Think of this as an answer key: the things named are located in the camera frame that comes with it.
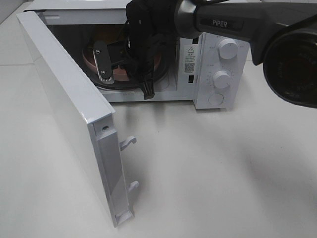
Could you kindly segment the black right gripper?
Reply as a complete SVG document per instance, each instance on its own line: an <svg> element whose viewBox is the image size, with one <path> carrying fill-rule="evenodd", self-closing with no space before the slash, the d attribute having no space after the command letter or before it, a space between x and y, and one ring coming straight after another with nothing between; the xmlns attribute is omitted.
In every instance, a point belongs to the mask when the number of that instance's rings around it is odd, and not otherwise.
<svg viewBox="0 0 317 238"><path fill-rule="evenodd" d="M125 8L127 17L123 60L111 60L107 44L96 41L93 56L99 80L113 84L113 68L123 68L127 74L147 74L154 71L154 58L166 35L175 33L176 0L132 0Z"/></svg>

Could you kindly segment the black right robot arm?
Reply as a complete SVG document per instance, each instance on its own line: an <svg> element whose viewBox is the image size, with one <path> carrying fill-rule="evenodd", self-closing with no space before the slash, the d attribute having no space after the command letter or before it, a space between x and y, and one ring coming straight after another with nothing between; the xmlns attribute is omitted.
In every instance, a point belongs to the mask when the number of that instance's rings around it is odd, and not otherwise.
<svg viewBox="0 0 317 238"><path fill-rule="evenodd" d="M119 66L154 96L154 56L165 36L203 32L248 42L272 91L295 105L317 106L317 5L306 2L133 0L125 8L128 35Z"/></svg>

